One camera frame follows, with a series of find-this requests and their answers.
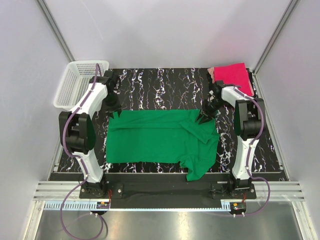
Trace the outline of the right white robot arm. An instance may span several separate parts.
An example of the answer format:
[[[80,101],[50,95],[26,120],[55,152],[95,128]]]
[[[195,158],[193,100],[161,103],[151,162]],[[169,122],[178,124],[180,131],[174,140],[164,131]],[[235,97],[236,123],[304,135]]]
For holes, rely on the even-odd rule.
[[[237,85],[218,80],[211,85],[208,98],[203,102],[195,122],[201,125],[214,120],[217,111],[225,104],[234,108],[236,158],[227,183],[213,184],[211,192],[214,197],[220,198],[255,198],[253,181],[265,181],[263,177],[252,175],[255,149],[266,125],[265,103],[262,98],[253,98],[241,92]]]

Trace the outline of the green t shirt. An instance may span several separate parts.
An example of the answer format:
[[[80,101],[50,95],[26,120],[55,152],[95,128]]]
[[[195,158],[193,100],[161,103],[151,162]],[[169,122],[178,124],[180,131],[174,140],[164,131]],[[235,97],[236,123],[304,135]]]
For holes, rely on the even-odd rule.
[[[198,109],[124,110],[109,120],[110,164],[179,164],[197,181],[216,163],[220,135],[213,120],[199,124]]]

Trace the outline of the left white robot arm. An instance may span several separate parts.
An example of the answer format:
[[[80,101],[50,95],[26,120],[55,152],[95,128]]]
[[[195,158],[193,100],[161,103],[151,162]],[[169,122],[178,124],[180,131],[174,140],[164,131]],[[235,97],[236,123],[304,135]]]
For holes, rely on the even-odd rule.
[[[122,105],[115,93],[120,85],[119,75],[112,70],[106,70],[102,75],[95,74],[79,102],[58,116],[60,143],[64,152],[77,160],[83,173],[81,198],[103,198],[110,193],[94,150],[96,132],[92,118],[100,109],[104,109],[109,118],[122,113]]]

